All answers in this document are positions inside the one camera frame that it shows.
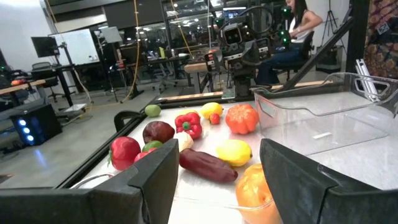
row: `concrete floor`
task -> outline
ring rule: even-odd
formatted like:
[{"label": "concrete floor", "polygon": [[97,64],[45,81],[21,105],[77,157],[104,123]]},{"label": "concrete floor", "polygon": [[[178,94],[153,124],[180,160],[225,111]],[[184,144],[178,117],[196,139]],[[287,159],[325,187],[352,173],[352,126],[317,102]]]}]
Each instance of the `concrete floor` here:
[{"label": "concrete floor", "polygon": [[[161,96],[178,95],[182,88],[171,88]],[[118,91],[119,100],[125,91]],[[91,93],[95,105],[114,103],[113,94]],[[84,160],[116,133],[113,118],[122,110],[139,111],[159,96],[158,91],[146,90],[123,104],[93,108],[90,115],[65,126],[63,133],[41,146],[27,147],[0,160],[0,175],[13,177],[0,184],[0,189],[23,187],[53,187],[65,180]],[[74,104],[87,103],[85,95],[73,97]],[[63,99],[52,103],[54,108],[66,107]]]}]

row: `blue light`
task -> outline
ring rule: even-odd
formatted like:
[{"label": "blue light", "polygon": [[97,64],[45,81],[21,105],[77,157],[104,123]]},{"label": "blue light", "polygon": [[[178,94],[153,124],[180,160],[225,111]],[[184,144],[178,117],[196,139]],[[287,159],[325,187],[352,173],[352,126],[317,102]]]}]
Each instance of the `blue light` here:
[{"label": "blue light", "polygon": [[19,124],[21,126],[25,126],[26,125],[26,121],[25,120],[19,120],[18,122],[19,122]]}]

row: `computer tower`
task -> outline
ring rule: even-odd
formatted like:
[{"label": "computer tower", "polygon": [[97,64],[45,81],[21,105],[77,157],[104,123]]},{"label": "computer tower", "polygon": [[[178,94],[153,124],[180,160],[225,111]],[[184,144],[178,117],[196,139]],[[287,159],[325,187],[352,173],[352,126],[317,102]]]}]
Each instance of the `computer tower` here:
[{"label": "computer tower", "polygon": [[39,105],[10,117],[24,144],[37,146],[62,132],[52,106]]}]

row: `metal stand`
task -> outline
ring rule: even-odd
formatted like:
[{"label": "metal stand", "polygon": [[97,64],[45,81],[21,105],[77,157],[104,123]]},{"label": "metal stand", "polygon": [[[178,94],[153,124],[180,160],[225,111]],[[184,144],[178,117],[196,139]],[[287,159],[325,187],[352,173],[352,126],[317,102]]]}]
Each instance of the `metal stand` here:
[{"label": "metal stand", "polygon": [[[326,34],[326,28],[327,27],[328,27],[328,36],[330,35],[330,30],[331,30],[333,35],[335,34],[335,30],[338,30],[338,26],[337,26],[337,23],[336,23],[335,15],[333,14],[333,11],[331,10],[331,0],[329,0],[328,17],[326,17],[325,29],[323,30],[321,46],[323,45],[323,41],[325,40],[325,34]],[[344,52],[347,54],[347,50],[346,50],[346,47],[344,46],[343,40],[340,39],[340,42],[341,42],[341,44],[343,46]]]}]

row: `black frame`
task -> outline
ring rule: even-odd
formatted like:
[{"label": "black frame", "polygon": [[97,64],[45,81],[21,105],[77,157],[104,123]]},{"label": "black frame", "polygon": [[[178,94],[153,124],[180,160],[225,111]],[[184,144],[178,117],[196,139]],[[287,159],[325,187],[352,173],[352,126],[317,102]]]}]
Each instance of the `black frame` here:
[{"label": "black frame", "polygon": [[[346,23],[347,27],[343,30],[351,32],[349,33],[349,42],[348,42],[348,57],[347,57],[347,72],[353,72],[355,59],[363,58],[364,53],[364,43],[366,38],[366,26],[368,24],[368,14],[364,13],[369,11],[369,2],[370,0],[351,0],[352,2],[352,16],[353,18],[349,19],[349,22]],[[301,78],[297,80],[293,80],[291,83],[299,82]],[[300,92],[300,95],[312,95],[312,94],[322,94],[322,93],[332,93],[339,89],[341,85],[336,84],[329,84],[325,85],[323,88],[316,88],[316,89],[306,89]],[[279,95],[279,97],[289,97],[289,93]],[[217,102],[217,103],[234,103],[234,102],[241,102],[241,101],[250,101],[253,100],[253,96],[247,96],[244,98],[235,98],[232,100],[222,99],[220,96],[206,96],[201,98],[195,99],[182,99],[182,100],[154,100],[149,104],[158,104],[162,109],[169,109],[169,108],[180,108],[186,106],[198,106],[203,105],[209,102]],[[69,188],[73,184],[80,181],[84,176],[89,173],[92,168],[94,168],[99,161],[104,159],[108,155],[109,145],[112,143],[114,139],[120,136],[127,136],[131,131],[134,130],[145,118],[146,115],[144,114],[144,110],[140,111],[140,116],[134,114],[132,119],[121,128],[116,134],[111,136],[99,149],[97,149],[93,155],[87,160],[82,163],[80,167],[76,169],[67,179],[65,179],[61,184],[55,187],[55,189],[62,189],[62,188]]]}]

